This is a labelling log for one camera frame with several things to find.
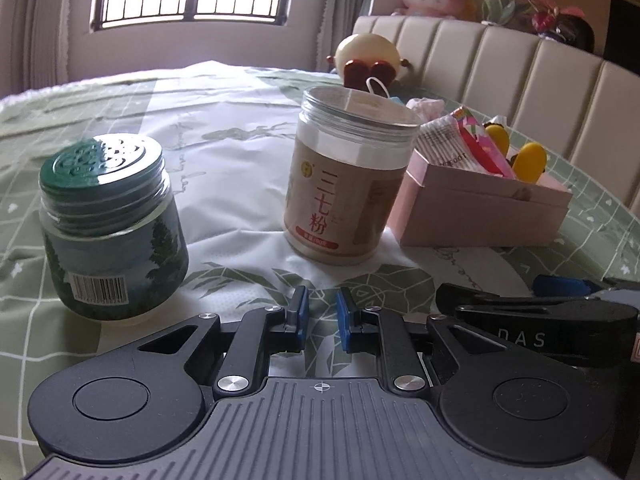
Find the green lidded jar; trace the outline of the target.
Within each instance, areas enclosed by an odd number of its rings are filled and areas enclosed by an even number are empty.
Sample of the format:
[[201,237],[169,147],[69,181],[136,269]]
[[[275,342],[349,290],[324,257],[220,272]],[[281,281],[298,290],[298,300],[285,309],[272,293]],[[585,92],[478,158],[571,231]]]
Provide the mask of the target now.
[[52,283],[70,310],[134,318],[181,285],[189,254],[157,141],[133,133],[82,140],[43,163],[39,187]]

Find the beige lidded jar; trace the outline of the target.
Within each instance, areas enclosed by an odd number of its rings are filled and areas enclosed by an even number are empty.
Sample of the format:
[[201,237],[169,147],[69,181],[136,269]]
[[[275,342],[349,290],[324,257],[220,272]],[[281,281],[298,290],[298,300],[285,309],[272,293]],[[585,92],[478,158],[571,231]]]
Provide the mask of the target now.
[[285,196],[290,244],[324,263],[371,257],[421,124],[410,108],[382,96],[337,86],[306,90]]

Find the pink lace scrunchie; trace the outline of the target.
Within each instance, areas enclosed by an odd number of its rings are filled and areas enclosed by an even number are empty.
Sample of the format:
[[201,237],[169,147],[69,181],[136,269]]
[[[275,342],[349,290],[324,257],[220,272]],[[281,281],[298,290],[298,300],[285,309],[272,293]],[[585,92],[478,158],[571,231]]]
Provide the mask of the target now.
[[413,98],[406,107],[416,113],[425,124],[446,114],[445,102],[440,99]]

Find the pink cardboard box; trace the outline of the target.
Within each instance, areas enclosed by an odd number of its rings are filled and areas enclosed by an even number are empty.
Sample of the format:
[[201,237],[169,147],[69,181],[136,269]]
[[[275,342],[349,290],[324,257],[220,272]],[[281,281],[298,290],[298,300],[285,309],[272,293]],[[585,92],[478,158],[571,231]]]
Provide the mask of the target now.
[[387,225],[402,246],[544,246],[558,234],[572,193],[554,177],[524,183],[411,156]]

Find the pink snack packet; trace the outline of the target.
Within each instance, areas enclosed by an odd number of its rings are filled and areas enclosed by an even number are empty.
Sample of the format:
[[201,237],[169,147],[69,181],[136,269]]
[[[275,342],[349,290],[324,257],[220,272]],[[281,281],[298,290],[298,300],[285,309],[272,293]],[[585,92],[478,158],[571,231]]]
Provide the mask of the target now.
[[515,180],[515,174],[506,158],[510,138],[503,125],[491,122],[481,124],[464,106],[451,113],[460,134],[475,160],[488,174]]

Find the green white bedsheet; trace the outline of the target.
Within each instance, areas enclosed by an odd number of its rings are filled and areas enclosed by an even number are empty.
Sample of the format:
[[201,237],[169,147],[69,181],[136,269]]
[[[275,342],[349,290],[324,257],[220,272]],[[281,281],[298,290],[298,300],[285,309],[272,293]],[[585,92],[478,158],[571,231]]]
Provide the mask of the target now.
[[[358,266],[296,254],[282,233],[299,103],[328,77],[217,62],[151,70],[29,91],[1,103],[1,474],[18,479],[42,455],[27,420],[44,378],[95,354],[213,311],[235,321],[251,308],[310,289],[306,351],[277,356],[277,375],[358,376],[372,356],[346,354],[334,290],[413,316],[442,283],[523,296],[540,274],[598,280],[639,276],[639,223],[600,184],[560,156],[551,173],[568,186],[570,211],[554,241],[535,248],[403,248],[385,233]],[[61,148],[87,136],[140,133],[160,142],[189,248],[186,280],[162,306],[100,323],[58,299],[39,222],[38,174]]]

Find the cotton swab pack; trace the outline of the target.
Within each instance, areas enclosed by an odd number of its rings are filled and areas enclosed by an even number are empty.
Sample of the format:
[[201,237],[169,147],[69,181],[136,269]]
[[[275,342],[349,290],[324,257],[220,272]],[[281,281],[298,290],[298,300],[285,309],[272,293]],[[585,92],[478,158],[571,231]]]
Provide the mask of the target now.
[[431,165],[488,174],[463,140],[457,121],[449,115],[420,127],[416,150]]

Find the beige padded headboard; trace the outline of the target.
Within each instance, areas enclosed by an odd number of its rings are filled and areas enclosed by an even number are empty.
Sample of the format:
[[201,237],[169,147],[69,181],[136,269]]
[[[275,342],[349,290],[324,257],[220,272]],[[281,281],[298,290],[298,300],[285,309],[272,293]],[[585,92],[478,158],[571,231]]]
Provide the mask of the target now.
[[593,54],[525,32],[439,18],[362,16],[355,32],[389,39],[400,80],[487,116],[595,178],[639,209],[639,78]]

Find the blue face mask pack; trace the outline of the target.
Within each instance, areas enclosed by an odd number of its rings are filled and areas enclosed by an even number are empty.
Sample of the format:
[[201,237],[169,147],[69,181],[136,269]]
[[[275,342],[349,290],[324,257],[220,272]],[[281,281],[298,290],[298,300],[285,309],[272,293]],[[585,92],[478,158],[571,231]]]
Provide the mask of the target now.
[[386,87],[384,82],[378,77],[370,76],[364,82],[366,86],[366,91],[374,96],[379,96],[380,98],[388,99],[390,102],[394,102],[400,104],[402,106],[406,105],[406,102],[403,101],[399,96],[392,96],[390,94],[390,90]]

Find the cream round plush toy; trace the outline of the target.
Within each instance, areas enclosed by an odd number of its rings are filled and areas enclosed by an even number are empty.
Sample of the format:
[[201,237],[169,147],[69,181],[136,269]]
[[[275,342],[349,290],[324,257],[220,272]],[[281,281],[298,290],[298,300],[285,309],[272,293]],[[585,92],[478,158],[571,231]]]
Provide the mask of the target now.
[[332,55],[326,57],[341,77],[346,88],[366,90],[370,77],[378,78],[388,87],[399,75],[401,67],[410,63],[400,56],[396,46],[387,38],[360,32],[343,39]]

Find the red flower plant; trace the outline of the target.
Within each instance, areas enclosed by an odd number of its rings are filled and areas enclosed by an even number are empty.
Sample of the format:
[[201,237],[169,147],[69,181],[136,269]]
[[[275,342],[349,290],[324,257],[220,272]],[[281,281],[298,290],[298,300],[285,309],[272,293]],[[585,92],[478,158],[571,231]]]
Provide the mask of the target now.
[[558,6],[553,0],[528,0],[532,15],[530,22],[542,39],[592,53],[594,31],[585,20],[585,13],[577,6]]

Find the potted plant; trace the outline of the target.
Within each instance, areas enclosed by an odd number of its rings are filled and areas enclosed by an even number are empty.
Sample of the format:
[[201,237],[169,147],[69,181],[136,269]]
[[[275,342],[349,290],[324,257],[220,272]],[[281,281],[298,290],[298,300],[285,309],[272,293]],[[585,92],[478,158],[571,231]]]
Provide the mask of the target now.
[[482,0],[480,16],[483,22],[504,26],[512,20],[515,9],[515,0]]

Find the beige curtain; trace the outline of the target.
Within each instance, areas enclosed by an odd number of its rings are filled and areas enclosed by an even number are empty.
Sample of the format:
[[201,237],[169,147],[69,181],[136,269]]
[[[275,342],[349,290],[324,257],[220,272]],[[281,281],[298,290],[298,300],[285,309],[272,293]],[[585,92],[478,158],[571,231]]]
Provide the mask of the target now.
[[337,45],[352,33],[363,3],[364,0],[324,0],[314,61],[317,72],[328,69],[326,56],[333,53]]

